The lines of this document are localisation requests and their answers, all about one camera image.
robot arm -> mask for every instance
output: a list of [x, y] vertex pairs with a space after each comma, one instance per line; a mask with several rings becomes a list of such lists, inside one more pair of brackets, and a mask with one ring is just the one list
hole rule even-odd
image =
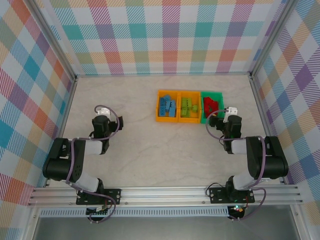
[[[110, 121], [110, 112], [102, 108], [97, 112], [97, 116], [92, 119], [94, 131], [92, 139], [102, 139], [110, 136], [116, 131], [118, 123]], [[119, 117], [119, 129], [122, 130], [124, 123], [122, 116]], [[93, 193], [103, 193], [104, 185], [102, 180], [90, 176], [83, 171], [85, 155], [102, 155], [109, 148], [107, 140], [75, 140], [74, 141], [74, 166], [70, 177], [70, 182], [81, 189]], [[55, 181], [67, 179], [71, 167], [71, 140], [67, 138], [56, 138], [53, 141], [50, 152], [42, 168], [43, 175]]]
[[[229, 107], [226, 109], [224, 118], [211, 116], [209, 119], [211, 127], [222, 131], [225, 139], [231, 139], [223, 141], [223, 148], [228, 154], [246, 154], [247, 156], [247, 169], [231, 176], [225, 184], [226, 194], [231, 202], [236, 202], [246, 196], [248, 188], [259, 179], [263, 159], [262, 142], [259, 137], [239, 139], [241, 138], [242, 118], [237, 116], [237, 113], [235, 107]], [[289, 167], [278, 137], [267, 136], [264, 138], [264, 144], [265, 166], [260, 182], [285, 177]]]

metal rail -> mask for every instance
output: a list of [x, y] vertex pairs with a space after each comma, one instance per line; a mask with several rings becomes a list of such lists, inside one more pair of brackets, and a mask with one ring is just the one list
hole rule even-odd
[[[261, 185], [267, 195], [264, 205], [299, 205], [303, 203], [296, 185]], [[169, 187], [122, 187], [120, 208], [125, 207], [203, 207], [232, 206], [230, 203], [211, 204], [205, 195], [206, 186]], [[253, 191], [255, 203], [259, 205], [264, 194]], [[76, 191], [71, 187], [35, 188], [30, 201], [31, 208], [79, 207]]]

blue block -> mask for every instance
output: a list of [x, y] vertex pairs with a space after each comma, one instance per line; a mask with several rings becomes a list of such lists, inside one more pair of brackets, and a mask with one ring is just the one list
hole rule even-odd
[[166, 100], [164, 97], [160, 97], [160, 106], [165, 106], [166, 105]]
[[170, 107], [171, 108], [176, 108], [176, 101], [175, 100], [171, 100]]
[[165, 117], [166, 116], [166, 107], [160, 106], [159, 108], [159, 117]]
[[169, 112], [170, 103], [171, 103], [171, 101], [166, 101], [166, 103], [165, 103], [165, 111], [166, 111], [166, 112]]
[[171, 100], [170, 95], [165, 95], [163, 98], [166, 102]]
[[175, 107], [170, 107], [169, 117], [174, 118], [175, 116], [176, 116], [176, 108]]

white tabletop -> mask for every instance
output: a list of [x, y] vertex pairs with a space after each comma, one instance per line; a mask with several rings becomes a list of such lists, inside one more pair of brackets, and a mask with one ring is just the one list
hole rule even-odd
[[246, 156], [227, 154], [204, 124], [156, 122], [159, 89], [222, 92], [224, 106], [238, 108], [242, 136], [264, 135], [246, 75], [80, 78], [65, 138], [87, 137], [99, 104], [111, 107], [124, 121], [104, 155], [85, 158], [86, 172], [102, 179], [106, 187], [205, 186], [225, 184], [247, 168]]

colorful checkered pattern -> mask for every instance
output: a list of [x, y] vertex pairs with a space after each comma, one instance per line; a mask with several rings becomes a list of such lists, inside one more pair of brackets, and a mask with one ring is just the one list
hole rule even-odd
[[[53, 11], [43, 2], [49, 2]], [[78, 62], [86, 75], [202, 74], [247, 72], [256, 54], [253, 45], [263, 40], [264, 22], [279, 1], [38, 0], [38, 4], [75, 71]], [[60, 32], [53, 19], [58, 19]]]
[[300, 0], [256, 83], [306, 202], [308, 228], [320, 236], [320, 1]]
[[249, 72], [252, 72], [252, 70], [253, 70], [258, 58], [260, 57], [261, 51], [264, 49], [264, 47], [265, 47], [265, 45], [266, 45], [266, 43], [267, 43], [267, 41], [269, 39], [269, 36], [272, 33], [272, 31], [274, 30], [274, 28], [276, 26], [276, 23], [277, 23], [279, 17], [281, 16], [281, 13], [283, 12], [287, 2], [288, 2], [288, 0], [281, 0], [281, 3], [279, 5], [279, 7], [278, 7], [278, 9], [277, 9], [272, 21], [271, 21], [271, 24], [269, 25], [268, 30], [265, 32], [263, 40], [260, 43], [260, 46], [259, 46], [258, 50], [256, 51], [256, 54], [255, 54], [255, 56], [253, 58], [253, 61], [252, 61], [251, 65], [250, 65]]
[[1, 240], [22, 232], [21, 214], [44, 180], [71, 84], [24, 2], [0, 0]]

